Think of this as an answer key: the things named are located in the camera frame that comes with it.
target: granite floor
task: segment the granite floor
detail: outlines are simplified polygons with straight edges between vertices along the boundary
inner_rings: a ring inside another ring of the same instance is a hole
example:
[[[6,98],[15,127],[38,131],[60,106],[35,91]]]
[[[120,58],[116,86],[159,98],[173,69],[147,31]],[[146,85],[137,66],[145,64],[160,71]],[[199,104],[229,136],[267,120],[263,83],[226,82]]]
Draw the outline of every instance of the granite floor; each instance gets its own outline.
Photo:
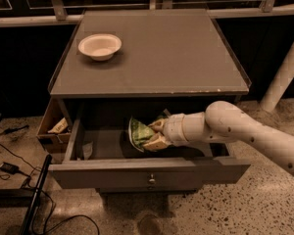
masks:
[[[294,99],[281,100],[271,114],[262,111],[256,101],[238,105],[256,120],[294,135]],[[42,117],[6,118],[6,128],[29,125],[15,133],[0,136],[0,143],[33,166],[42,166],[47,153],[36,139]],[[205,185],[193,194],[141,193],[99,195],[95,189],[62,189],[51,175],[44,191],[56,203],[47,229],[60,221],[86,215],[96,222],[100,234],[294,234],[294,177],[269,161],[255,149],[242,143],[230,144],[231,154],[247,159],[251,166],[236,184]],[[0,164],[18,165],[31,173],[31,167],[0,147]],[[34,173],[31,185],[35,184]],[[0,189],[20,188],[25,177],[15,174],[0,179]],[[51,202],[41,196],[40,209],[33,223],[42,233]],[[20,203],[0,202],[0,235],[19,234],[26,208]],[[65,222],[50,234],[97,234],[86,217]]]

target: white bowl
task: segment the white bowl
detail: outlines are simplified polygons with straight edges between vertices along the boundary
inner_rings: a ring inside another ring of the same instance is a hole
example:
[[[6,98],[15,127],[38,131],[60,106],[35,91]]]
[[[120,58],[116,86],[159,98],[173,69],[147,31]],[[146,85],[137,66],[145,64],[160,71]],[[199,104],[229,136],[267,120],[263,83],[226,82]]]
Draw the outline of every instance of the white bowl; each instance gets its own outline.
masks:
[[[94,34],[80,41],[78,50],[96,61],[105,61],[120,50],[122,43],[112,34]]]

